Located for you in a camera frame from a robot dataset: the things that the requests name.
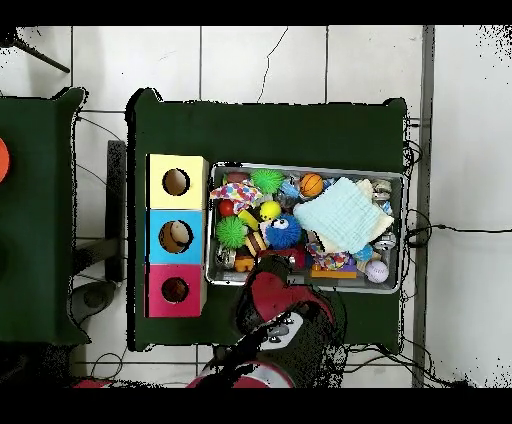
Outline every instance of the stacked cube boxes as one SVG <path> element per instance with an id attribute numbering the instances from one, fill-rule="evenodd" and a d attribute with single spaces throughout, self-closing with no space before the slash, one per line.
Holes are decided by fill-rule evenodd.
<path id="1" fill-rule="evenodd" d="M 203 261 L 208 163 L 200 156 L 148 156 L 145 314 L 150 318 L 197 317 L 206 302 Z M 183 184 L 170 187 L 169 173 L 178 175 Z M 171 232 L 176 228 L 185 233 L 184 240 Z"/>

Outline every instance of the green spiky ball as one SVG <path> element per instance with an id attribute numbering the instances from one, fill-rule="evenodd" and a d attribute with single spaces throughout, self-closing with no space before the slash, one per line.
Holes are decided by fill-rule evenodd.
<path id="1" fill-rule="evenodd" d="M 227 216 L 217 223 L 216 233 L 221 244 L 230 249 L 238 249 L 245 244 L 247 227 L 237 216 Z"/>
<path id="2" fill-rule="evenodd" d="M 274 169 L 258 169 L 251 174 L 251 179 L 263 194 L 274 194 L 281 186 L 284 176 Z"/>

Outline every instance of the green table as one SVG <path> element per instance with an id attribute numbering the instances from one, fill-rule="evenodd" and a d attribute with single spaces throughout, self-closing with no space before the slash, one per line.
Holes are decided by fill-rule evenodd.
<path id="1" fill-rule="evenodd" d="M 400 173 L 405 112 L 403 99 L 385 105 L 228 105 L 162 102 L 153 90 L 138 90 L 126 113 L 128 202 L 135 205 L 128 209 L 129 238 L 137 240 L 129 249 L 129 301 L 135 305 L 128 322 L 131 347 L 230 344 L 238 338 L 230 322 L 237 287 L 209 285 L 199 318 L 144 317 L 146 154 L 198 155 L 210 164 L 235 161 Z M 399 292 L 343 293 L 342 299 L 346 343 L 382 343 L 398 351 Z"/>
<path id="2" fill-rule="evenodd" d="M 0 183 L 0 341 L 81 344 L 67 314 L 72 282 L 72 119 L 82 89 L 51 100 L 0 98 L 11 167 Z"/>

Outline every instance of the orange basketball toy ball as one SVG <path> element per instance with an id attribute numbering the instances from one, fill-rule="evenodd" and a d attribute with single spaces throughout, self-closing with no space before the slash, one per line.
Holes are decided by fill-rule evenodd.
<path id="1" fill-rule="evenodd" d="M 300 192 L 306 197 L 314 197 L 323 189 L 324 182 L 318 174 L 306 174 L 300 180 Z"/>
<path id="2" fill-rule="evenodd" d="M 0 138 L 0 183 L 9 170 L 9 151 L 4 141 Z"/>

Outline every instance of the pink box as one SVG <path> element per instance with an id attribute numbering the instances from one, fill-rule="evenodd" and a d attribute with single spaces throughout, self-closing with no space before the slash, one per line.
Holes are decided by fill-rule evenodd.
<path id="1" fill-rule="evenodd" d="M 200 316 L 206 302 L 203 266 L 149 265 L 148 297 L 149 318 Z"/>

